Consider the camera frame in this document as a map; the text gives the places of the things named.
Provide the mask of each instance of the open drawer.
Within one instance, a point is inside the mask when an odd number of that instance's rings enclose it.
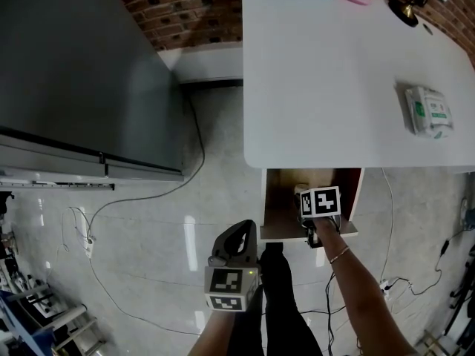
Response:
[[[298,220],[294,203],[294,186],[310,188],[338,186],[341,203],[341,236],[358,234],[351,223],[358,202],[364,169],[266,169],[262,174],[262,207],[259,241],[307,241],[305,228]]]

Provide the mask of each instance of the tiled floor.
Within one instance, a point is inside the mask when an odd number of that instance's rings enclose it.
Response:
[[[199,333],[209,317],[203,296],[207,257],[216,236],[231,224],[243,219],[258,222],[261,171],[247,166],[243,158],[242,89],[201,91],[193,95],[193,101],[206,143],[203,170],[185,188],[167,197],[124,202],[101,211],[93,224],[96,245],[92,263],[125,312],[163,328]],[[196,151],[187,149],[186,159],[193,159]],[[387,169],[387,175],[394,192],[395,221],[385,277],[409,278],[419,291],[437,278],[433,268],[445,238],[456,230],[466,176],[444,168]],[[17,194],[9,203],[7,218],[16,225],[21,267],[38,277],[46,276],[45,262],[54,264],[61,243],[61,214],[68,206],[83,208],[90,219],[111,200],[156,195],[174,186],[139,182],[118,185],[115,192]],[[379,279],[391,224],[390,194],[379,169],[366,170],[354,223],[360,234],[348,243]],[[100,331],[108,341],[101,353],[186,355],[197,336],[167,332],[121,313],[95,281],[88,258],[75,239],[70,212],[65,214],[64,224],[70,252],[60,250],[48,281],[71,300],[84,303],[99,319]],[[424,328],[443,325],[448,293],[461,277],[473,235],[465,233],[451,243],[440,262],[442,280],[426,294],[414,297],[404,283],[391,291],[393,298],[401,294],[389,305],[411,342]],[[284,252],[299,309],[325,309],[329,266],[316,268],[315,254],[304,243],[286,244]],[[332,308],[342,307],[338,288],[331,292]],[[304,318],[321,348],[327,349],[327,316],[309,313]],[[334,354],[357,355],[356,336],[345,310],[332,316],[332,327]]]

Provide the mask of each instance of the person's leg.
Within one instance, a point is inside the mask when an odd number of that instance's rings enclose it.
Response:
[[[262,287],[254,293],[246,312],[238,312],[228,345],[228,356],[263,356],[262,336]]]
[[[282,243],[268,243],[261,268],[266,293],[267,355],[321,356],[317,340],[298,312]]]

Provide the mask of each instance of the white table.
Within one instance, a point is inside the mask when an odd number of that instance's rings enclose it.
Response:
[[[244,152],[257,168],[475,165],[475,71],[431,24],[373,0],[243,0]],[[407,85],[442,92],[455,132],[420,139]]]

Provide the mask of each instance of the gray refrigerator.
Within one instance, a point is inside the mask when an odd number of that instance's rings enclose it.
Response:
[[[183,96],[120,0],[0,0],[0,23],[0,177],[182,179]]]

